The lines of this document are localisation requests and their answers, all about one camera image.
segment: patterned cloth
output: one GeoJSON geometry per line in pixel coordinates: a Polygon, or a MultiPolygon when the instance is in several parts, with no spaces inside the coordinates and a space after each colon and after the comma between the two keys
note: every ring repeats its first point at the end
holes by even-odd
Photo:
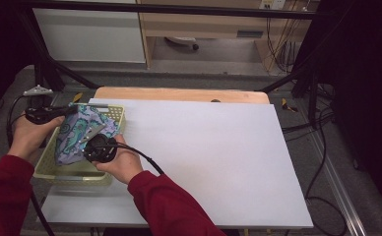
{"type": "Polygon", "coordinates": [[[101,134],[109,138],[118,134],[116,121],[100,113],[95,107],[78,105],[78,113],[68,115],[60,127],[56,138],[56,164],[67,165],[84,160],[82,150],[87,142],[80,144],[80,140],[91,128],[102,124],[105,124],[105,128],[100,131],[101,134]]]}

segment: black stand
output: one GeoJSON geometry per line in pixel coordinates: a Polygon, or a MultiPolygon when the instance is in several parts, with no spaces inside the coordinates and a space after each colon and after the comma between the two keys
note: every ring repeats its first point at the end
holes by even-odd
{"type": "Polygon", "coordinates": [[[15,26],[22,28],[28,34],[29,39],[32,41],[32,46],[34,47],[34,57],[36,59],[35,61],[37,61],[37,63],[34,64],[34,72],[37,85],[42,85],[42,80],[46,79],[51,89],[64,89],[65,84],[59,74],[59,72],[61,72],[89,89],[98,89],[100,87],[55,61],[49,55],[44,40],[41,37],[41,33],[39,33],[39,29],[36,30],[34,27],[37,26],[37,24],[35,22],[32,8],[15,6],[13,10],[13,14],[16,19],[18,19],[18,22],[14,23],[15,26]]]}
{"type": "MultiPolygon", "coordinates": [[[[33,7],[41,9],[66,9],[66,10],[84,10],[84,11],[104,11],[104,12],[136,12],[136,13],[164,13],[164,14],[188,14],[188,15],[210,15],[210,16],[233,16],[233,17],[251,17],[251,18],[280,18],[280,19],[299,19],[299,20],[333,20],[335,14],[322,12],[294,12],[294,11],[272,11],[272,10],[252,10],[252,9],[233,9],[217,7],[195,7],[195,6],[171,6],[171,5],[147,5],[147,4],[122,4],[122,3],[97,3],[97,2],[69,2],[69,1],[51,1],[51,0],[20,0],[16,5],[16,13],[29,34],[32,44],[37,51],[39,63],[39,72],[44,75],[46,80],[52,86],[52,89],[62,90],[63,81],[57,70],[63,72],[74,80],[86,85],[89,88],[96,89],[97,85],[89,82],[70,69],[56,62],[47,52],[47,49],[40,39],[40,36],[34,30],[27,17],[28,11],[33,7]]],[[[308,73],[309,66],[303,65],[296,73],[293,73],[272,85],[259,89],[259,91],[269,92],[276,89],[291,80],[299,80],[300,76],[308,73]]]]}

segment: cloth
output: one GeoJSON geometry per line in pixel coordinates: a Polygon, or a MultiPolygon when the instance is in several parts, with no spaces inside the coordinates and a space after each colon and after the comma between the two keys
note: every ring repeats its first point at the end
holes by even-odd
{"type": "MultiPolygon", "coordinates": [[[[32,193],[31,164],[16,156],[0,160],[0,236],[19,235],[32,193]]],[[[149,171],[136,175],[128,186],[154,236],[224,235],[197,201],[166,175],[149,171]]]]}
{"type": "Polygon", "coordinates": [[[59,129],[55,147],[56,164],[66,165],[84,160],[82,150],[87,142],[80,144],[80,140],[91,128],[99,125],[105,125],[100,133],[109,138],[119,132],[116,121],[100,113],[95,107],[78,105],[78,113],[68,115],[59,129]]]}

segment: black cable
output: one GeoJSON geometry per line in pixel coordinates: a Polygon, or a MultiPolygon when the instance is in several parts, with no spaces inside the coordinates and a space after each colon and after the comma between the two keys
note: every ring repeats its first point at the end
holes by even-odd
{"type": "Polygon", "coordinates": [[[34,195],[34,192],[32,192],[32,204],[34,206],[35,212],[37,213],[38,218],[40,219],[41,225],[43,225],[44,229],[47,232],[47,235],[54,236],[52,229],[50,228],[50,225],[47,223],[46,218],[44,217],[43,212],[41,212],[41,208],[38,204],[37,198],[34,195]]]}
{"type": "Polygon", "coordinates": [[[9,147],[11,146],[11,144],[13,142],[13,128],[12,128],[12,123],[11,123],[11,119],[13,116],[13,110],[14,110],[14,107],[16,106],[17,102],[19,102],[19,100],[22,97],[24,97],[24,96],[20,95],[13,101],[13,104],[11,105],[9,112],[8,112],[7,123],[6,123],[6,135],[7,135],[7,141],[8,141],[9,147]]]}
{"type": "Polygon", "coordinates": [[[122,144],[122,143],[116,143],[116,145],[103,145],[103,146],[95,146],[95,148],[124,148],[124,149],[129,149],[129,150],[132,150],[136,153],[138,153],[140,156],[142,156],[145,160],[148,161],[148,163],[151,164],[151,166],[154,167],[154,169],[159,173],[159,174],[164,174],[162,169],[157,165],[156,162],[154,162],[150,157],[146,156],[145,154],[143,154],[141,151],[133,148],[133,147],[130,147],[128,145],[125,145],[125,144],[122,144]]]}
{"type": "Polygon", "coordinates": [[[327,111],[328,109],[330,109],[329,107],[323,109],[321,112],[320,112],[320,115],[319,115],[319,119],[317,122],[319,124],[319,131],[320,131],[320,135],[321,135],[321,138],[322,138],[322,141],[323,141],[323,158],[322,158],[322,161],[317,169],[317,171],[315,172],[312,180],[310,181],[310,184],[308,185],[307,187],[307,191],[304,195],[304,198],[308,201],[311,201],[311,200],[317,200],[317,201],[321,201],[327,205],[329,205],[330,207],[332,207],[333,209],[335,209],[338,214],[341,216],[343,222],[344,222],[344,229],[341,233],[339,234],[332,234],[332,233],[329,233],[328,231],[324,230],[319,224],[317,224],[317,222],[314,221],[314,219],[312,219],[313,221],[313,225],[319,230],[321,231],[322,233],[324,233],[325,235],[328,235],[328,236],[342,236],[342,235],[345,235],[346,232],[348,231],[348,224],[347,224],[347,220],[345,218],[345,216],[343,215],[343,213],[336,207],[334,206],[332,203],[330,203],[329,201],[323,199],[323,198],[320,198],[320,197],[316,197],[316,196],[310,196],[310,191],[315,183],[315,181],[317,180],[317,177],[319,176],[319,174],[321,173],[325,163],[326,163],[326,159],[327,159],[327,144],[326,144],[326,137],[324,135],[324,131],[323,131],[323,121],[325,120],[323,118],[323,114],[325,111],[327,111]]]}
{"type": "MultiPolygon", "coordinates": [[[[20,95],[13,101],[13,104],[10,107],[10,110],[9,110],[9,113],[7,116],[6,135],[7,135],[7,141],[8,141],[9,148],[11,147],[11,145],[13,143],[13,124],[20,117],[24,116],[24,114],[22,114],[22,115],[19,115],[18,117],[16,117],[13,121],[11,120],[12,116],[13,116],[14,107],[16,106],[17,102],[19,102],[19,100],[22,97],[25,97],[25,96],[20,95]]],[[[50,225],[47,223],[46,218],[43,215],[43,212],[41,212],[41,208],[38,204],[37,198],[35,197],[34,191],[32,191],[31,200],[32,200],[33,207],[37,213],[37,216],[40,219],[40,222],[43,225],[44,229],[46,230],[47,234],[49,236],[54,236],[55,234],[53,233],[52,229],[50,228],[50,225]]]]}
{"type": "MultiPolygon", "coordinates": [[[[328,113],[325,116],[320,117],[319,119],[317,119],[316,122],[317,123],[320,123],[320,122],[327,123],[328,121],[330,121],[333,118],[333,115],[334,115],[333,112],[332,113],[328,113]]],[[[283,127],[282,131],[283,131],[284,134],[288,134],[288,133],[291,133],[291,132],[294,132],[294,131],[298,131],[298,130],[301,130],[301,129],[308,128],[310,126],[311,126],[311,123],[306,123],[306,124],[302,124],[302,125],[298,125],[298,126],[292,126],[292,127],[283,127]]]]}

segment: red sleeve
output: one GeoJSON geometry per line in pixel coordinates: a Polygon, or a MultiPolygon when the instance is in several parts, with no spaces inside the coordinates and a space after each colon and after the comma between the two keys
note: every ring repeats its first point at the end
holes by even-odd
{"type": "Polygon", "coordinates": [[[13,155],[0,160],[0,235],[20,235],[32,194],[33,166],[13,155]]]}
{"type": "Polygon", "coordinates": [[[224,235],[197,201],[164,174],[144,171],[130,181],[128,190],[154,236],[224,235]]]}

